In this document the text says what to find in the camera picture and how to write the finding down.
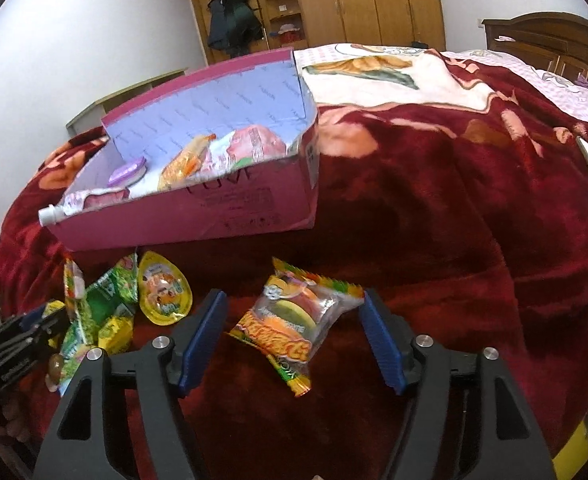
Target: silver bolt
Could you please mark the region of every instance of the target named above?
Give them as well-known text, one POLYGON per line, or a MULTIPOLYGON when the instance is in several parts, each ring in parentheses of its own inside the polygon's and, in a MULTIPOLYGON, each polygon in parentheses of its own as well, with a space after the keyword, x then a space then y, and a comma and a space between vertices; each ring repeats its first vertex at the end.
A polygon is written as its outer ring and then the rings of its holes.
POLYGON ((168 336, 166 336, 166 335, 160 335, 152 341, 152 346, 154 348, 158 348, 159 350, 163 349, 163 348, 167 348, 167 346, 169 344, 170 344, 170 338, 168 338, 168 336))
POLYGON ((500 354, 498 354, 498 350, 492 348, 491 346, 488 346, 486 349, 482 351, 482 355, 485 356, 485 359, 489 359, 490 361, 496 361, 500 354))
POLYGON ((423 348, 429 348, 434 344, 434 340, 430 335, 421 334, 416 338, 416 344, 423 348))
POLYGON ((103 350, 100 348, 92 348, 90 351, 87 352, 87 358, 90 361, 96 361, 101 358, 103 355, 103 350))

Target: headboard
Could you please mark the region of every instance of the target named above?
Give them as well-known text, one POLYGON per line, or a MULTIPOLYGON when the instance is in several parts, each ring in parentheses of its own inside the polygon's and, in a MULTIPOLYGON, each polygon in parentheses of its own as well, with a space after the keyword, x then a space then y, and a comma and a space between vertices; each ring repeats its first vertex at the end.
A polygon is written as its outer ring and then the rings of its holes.
POLYGON ((588 20, 566 12, 535 12, 513 20, 484 20, 487 47, 576 81, 588 79, 588 20), (516 41, 497 41, 499 36, 516 41))

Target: white bottle cap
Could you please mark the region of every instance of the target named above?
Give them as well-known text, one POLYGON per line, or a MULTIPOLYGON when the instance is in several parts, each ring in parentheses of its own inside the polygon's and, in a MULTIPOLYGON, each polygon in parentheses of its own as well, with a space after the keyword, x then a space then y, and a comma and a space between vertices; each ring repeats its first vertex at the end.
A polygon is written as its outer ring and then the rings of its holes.
POLYGON ((55 224, 65 218, 65 213, 61 207, 48 205, 45 209, 39 210, 39 222, 42 227, 55 224))

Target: red blanket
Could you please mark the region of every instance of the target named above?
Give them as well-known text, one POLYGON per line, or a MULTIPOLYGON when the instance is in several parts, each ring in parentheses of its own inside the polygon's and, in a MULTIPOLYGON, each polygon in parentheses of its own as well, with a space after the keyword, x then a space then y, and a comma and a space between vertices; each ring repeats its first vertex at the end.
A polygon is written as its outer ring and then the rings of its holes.
MULTIPOLYGON (((588 124, 507 69, 445 66, 462 88, 493 89, 485 110, 320 107, 313 229, 154 250, 183 270, 197 301, 211 287, 228 293, 228 328, 260 293, 274 255, 377 288, 416 333, 449 348, 498 348, 556 452, 588 407, 588 167, 575 141, 588 140, 588 124)), ((58 150, 8 212, 0 236, 6 314, 61 298, 63 247, 40 228, 37 210, 59 200, 103 134, 58 150)), ((127 252, 75 259, 93 280, 127 252)), ((139 314, 135 346, 169 330, 139 314)), ((201 386, 182 402, 213 479, 379 478, 403 401, 383 383, 354 312, 331 329, 311 378, 312 391, 295 399, 256 350, 221 338, 201 386)), ((23 386, 43 435, 58 394, 47 392, 42 373, 23 386)), ((141 476, 153 478, 130 400, 141 476)))

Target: pink cardboard box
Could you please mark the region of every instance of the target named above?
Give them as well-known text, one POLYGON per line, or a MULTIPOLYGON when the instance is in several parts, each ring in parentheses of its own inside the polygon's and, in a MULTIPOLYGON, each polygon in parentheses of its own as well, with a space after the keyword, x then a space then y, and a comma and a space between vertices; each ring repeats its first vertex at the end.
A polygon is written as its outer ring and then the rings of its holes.
POLYGON ((148 171, 130 187, 130 199, 82 211, 49 229, 69 250, 85 251, 311 228, 316 123, 314 100, 290 48, 181 76, 107 114, 103 124, 110 140, 66 191, 107 187, 115 169, 144 155, 148 171), (263 153, 259 143, 253 149, 262 162, 245 166, 247 159, 235 161, 232 153, 232 171, 218 178, 137 196, 146 186, 155 189, 160 171, 193 136, 227 139, 251 124, 276 133, 282 153, 263 153))

